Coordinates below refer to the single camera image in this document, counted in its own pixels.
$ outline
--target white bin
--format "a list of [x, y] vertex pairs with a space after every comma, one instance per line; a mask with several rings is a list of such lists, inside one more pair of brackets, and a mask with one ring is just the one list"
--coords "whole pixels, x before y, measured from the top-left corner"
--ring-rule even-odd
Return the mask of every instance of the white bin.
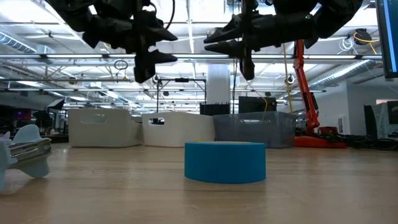
[[[154, 118], [163, 125], [151, 124]], [[184, 147], [189, 141], [214, 141], [213, 117], [181, 112], [142, 115], [146, 146]]]
[[68, 110], [72, 147], [129, 147], [142, 144], [142, 124], [122, 109]]

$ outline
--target wooden table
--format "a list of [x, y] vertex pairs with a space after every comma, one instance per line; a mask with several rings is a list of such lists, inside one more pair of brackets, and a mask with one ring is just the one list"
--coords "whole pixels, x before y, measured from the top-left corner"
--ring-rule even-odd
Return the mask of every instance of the wooden table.
[[398, 153], [269, 149], [267, 180], [246, 185], [183, 176], [183, 149], [69, 149], [51, 173], [6, 174], [0, 223], [398, 223]]

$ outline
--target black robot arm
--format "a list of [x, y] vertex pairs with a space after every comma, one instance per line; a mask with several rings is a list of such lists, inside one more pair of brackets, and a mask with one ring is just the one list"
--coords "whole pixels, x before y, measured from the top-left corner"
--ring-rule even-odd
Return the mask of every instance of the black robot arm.
[[[255, 7], [248, 1], [256, 0], [243, 1], [243, 4]], [[261, 15], [255, 9], [233, 15], [227, 26], [204, 40], [205, 44], [211, 44], [205, 49], [239, 58], [242, 67], [242, 58], [247, 57], [251, 50], [257, 52], [273, 45], [280, 47], [283, 43], [300, 39], [304, 39], [306, 48], [309, 48], [319, 38], [330, 37], [350, 21], [363, 0], [273, 0], [273, 3], [276, 15]], [[310, 12], [317, 3], [322, 6], [313, 16]], [[242, 41], [235, 40], [240, 37], [243, 37]], [[241, 71], [245, 79], [254, 78], [253, 72], [242, 68]]]
[[[153, 11], [142, 10], [150, 0], [46, 0], [75, 31], [84, 32], [83, 40], [92, 48], [102, 41], [127, 54], [136, 53], [135, 81], [142, 83], [155, 75], [155, 64], [175, 62], [177, 58], [150, 46], [162, 40], [177, 40], [164, 28]], [[92, 15], [89, 6], [97, 15]]]

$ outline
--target tape roll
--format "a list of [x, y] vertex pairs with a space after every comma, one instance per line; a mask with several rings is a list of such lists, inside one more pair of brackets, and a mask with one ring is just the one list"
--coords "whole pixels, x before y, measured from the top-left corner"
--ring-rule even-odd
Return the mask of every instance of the tape roll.
[[245, 184], [266, 178], [266, 145], [251, 142], [188, 142], [185, 177], [219, 184]]

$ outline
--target gray plastic bin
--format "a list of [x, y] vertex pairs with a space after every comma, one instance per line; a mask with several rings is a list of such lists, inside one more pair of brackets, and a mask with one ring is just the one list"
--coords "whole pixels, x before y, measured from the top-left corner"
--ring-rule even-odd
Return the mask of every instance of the gray plastic bin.
[[216, 115], [216, 141], [263, 142], [270, 148], [294, 147], [296, 115], [261, 112]]

